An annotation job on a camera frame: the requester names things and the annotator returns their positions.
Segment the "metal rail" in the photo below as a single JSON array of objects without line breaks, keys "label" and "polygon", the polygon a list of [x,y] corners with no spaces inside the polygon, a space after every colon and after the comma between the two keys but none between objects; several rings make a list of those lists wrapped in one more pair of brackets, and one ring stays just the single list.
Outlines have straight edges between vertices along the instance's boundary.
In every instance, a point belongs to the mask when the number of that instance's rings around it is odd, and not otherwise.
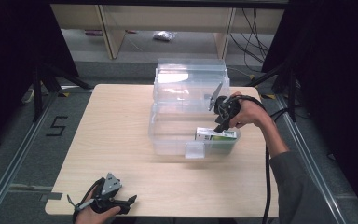
[{"label": "metal rail", "polygon": [[17,172],[20,170],[20,167],[22,165],[22,162],[25,160],[25,157],[28,154],[28,151],[34,142],[41,124],[43,124],[46,114],[48,113],[48,110],[50,109],[50,106],[54,102],[54,100],[57,98],[58,93],[57,92],[51,92],[48,96],[48,99],[45,103],[45,110],[43,113],[39,116],[39,119],[31,125],[30,129],[28,130],[28,133],[25,135],[24,140],[22,141],[19,149],[17,150],[16,154],[14,155],[13,159],[10,162],[10,165],[7,167],[5,173],[0,179],[0,204],[4,200],[5,195],[7,194],[8,189],[10,188],[10,184],[13,181],[14,177],[16,176]]},{"label": "metal rail", "polygon": [[[278,107],[280,109],[287,108],[287,104],[284,101],[281,95],[277,95]],[[333,193],[331,192],[330,188],[327,186],[327,183],[324,181],[322,173],[316,164],[315,159],[313,158],[312,154],[310,153],[310,149],[305,142],[301,131],[298,129],[298,126],[295,122],[292,122],[290,116],[285,113],[284,120],[286,121],[287,126],[289,127],[290,133],[292,134],[296,145],[298,147],[298,151],[305,162],[307,170],[310,172],[310,177],[312,178],[313,182],[315,183],[316,187],[321,191],[324,199],[326,200],[328,206],[331,209],[333,216],[336,218],[338,224],[346,224],[346,220],[338,207],[337,201],[334,198]]]}]

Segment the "human hand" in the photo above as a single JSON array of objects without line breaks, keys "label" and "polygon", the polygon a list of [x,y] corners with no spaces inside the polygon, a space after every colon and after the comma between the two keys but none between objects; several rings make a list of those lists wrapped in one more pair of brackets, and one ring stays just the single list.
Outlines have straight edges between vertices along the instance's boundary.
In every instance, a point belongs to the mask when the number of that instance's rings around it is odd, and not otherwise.
[{"label": "human hand", "polygon": [[[233,93],[231,97],[242,95],[239,91]],[[239,99],[241,105],[240,112],[230,120],[229,127],[241,128],[245,124],[253,123],[257,127],[261,127],[262,124],[270,119],[269,114],[256,103],[249,100]]]},{"label": "human hand", "polygon": [[[92,193],[95,189],[96,187],[94,187],[91,193],[87,196],[86,201],[91,199]],[[103,224],[108,218],[117,215],[117,213],[120,212],[120,209],[121,208],[119,206],[116,206],[104,213],[98,214],[94,212],[90,206],[87,206],[85,209],[79,212],[75,224]]]}]

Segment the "hand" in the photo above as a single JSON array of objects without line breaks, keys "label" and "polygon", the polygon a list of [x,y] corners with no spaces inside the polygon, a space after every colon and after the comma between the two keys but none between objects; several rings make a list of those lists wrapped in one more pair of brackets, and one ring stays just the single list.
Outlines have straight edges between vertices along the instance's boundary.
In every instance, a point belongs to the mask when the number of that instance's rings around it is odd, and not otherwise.
[{"label": "hand", "polygon": [[[237,95],[242,94],[237,91],[233,93],[231,97]],[[255,126],[261,127],[265,121],[270,119],[269,114],[267,114],[267,112],[256,103],[242,99],[240,99],[239,102],[241,104],[241,110],[234,118],[230,120],[230,128],[241,128],[248,123],[253,123]]]},{"label": "hand", "polygon": [[[236,95],[242,94],[237,91],[231,96]],[[255,126],[259,127],[263,133],[269,155],[271,157],[275,157],[283,152],[289,151],[289,148],[278,133],[275,122],[262,107],[248,100],[240,99],[239,102],[241,104],[241,110],[230,120],[230,128],[240,128],[245,124],[253,123]]]},{"label": "hand", "polygon": [[[92,192],[95,190],[95,188],[96,187],[94,187],[94,189],[88,195],[86,201],[91,199]],[[75,224],[103,224],[108,218],[117,215],[118,212],[120,212],[119,206],[113,207],[101,214],[94,212],[90,206],[87,206],[85,209],[79,212]]]}]

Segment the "gray floor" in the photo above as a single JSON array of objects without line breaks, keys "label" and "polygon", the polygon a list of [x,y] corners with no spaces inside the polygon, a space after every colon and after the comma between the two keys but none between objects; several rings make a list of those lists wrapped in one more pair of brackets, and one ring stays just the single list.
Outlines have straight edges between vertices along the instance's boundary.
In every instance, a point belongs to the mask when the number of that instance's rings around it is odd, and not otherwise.
[{"label": "gray floor", "polygon": [[[169,42],[153,40],[153,32],[138,31],[127,34],[115,60],[108,58],[105,44],[101,36],[86,36],[81,30],[62,30],[77,69],[83,80],[89,84],[98,83],[140,83],[152,84],[158,58],[217,58],[213,34],[177,33]],[[234,38],[243,46],[246,42],[241,34]],[[260,35],[259,39],[268,46],[273,35]],[[249,47],[253,54],[262,58],[259,48]],[[256,72],[262,63],[244,57],[243,52],[230,39],[225,59],[231,85],[240,86],[250,80],[250,75],[260,77]],[[60,80],[62,85],[71,85]],[[270,89],[273,78],[257,89],[261,94],[272,94]],[[89,91],[73,91],[67,97],[55,97],[46,117],[38,128],[37,135],[29,145],[27,155],[21,162],[10,188],[0,203],[0,223],[71,223],[69,216],[50,216],[45,213],[44,206],[49,191],[61,169],[66,152],[75,135],[77,125],[90,98]],[[268,112],[280,109],[279,101],[263,99]],[[57,133],[50,125],[58,116],[56,124],[65,126],[61,136],[51,137],[49,133]],[[0,180],[10,165],[12,158],[22,146],[32,126],[33,104],[19,107],[10,123],[0,134]],[[306,147],[315,160],[317,170],[337,204],[342,215],[340,223],[358,223],[358,200],[351,186],[341,173],[338,165],[326,157],[328,148],[322,141],[317,128],[308,117],[304,108],[296,110],[296,126],[304,137]],[[283,116],[277,125],[289,147],[296,151],[300,146],[292,135],[290,119]],[[239,223],[259,223],[259,218],[238,219]]]}]

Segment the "forearm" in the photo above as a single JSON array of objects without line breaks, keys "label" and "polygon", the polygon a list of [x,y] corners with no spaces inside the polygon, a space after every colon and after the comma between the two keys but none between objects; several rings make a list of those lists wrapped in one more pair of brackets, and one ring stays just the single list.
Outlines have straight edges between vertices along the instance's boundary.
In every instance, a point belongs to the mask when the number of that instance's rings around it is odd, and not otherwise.
[{"label": "forearm", "polygon": [[282,140],[275,122],[270,116],[265,116],[261,118],[258,126],[261,129],[264,139],[266,140],[266,145],[268,148],[269,155],[271,158],[289,151],[289,148]]},{"label": "forearm", "polygon": [[270,165],[278,185],[282,224],[336,223],[326,200],[294,152],[279,154],[270,160]]}]

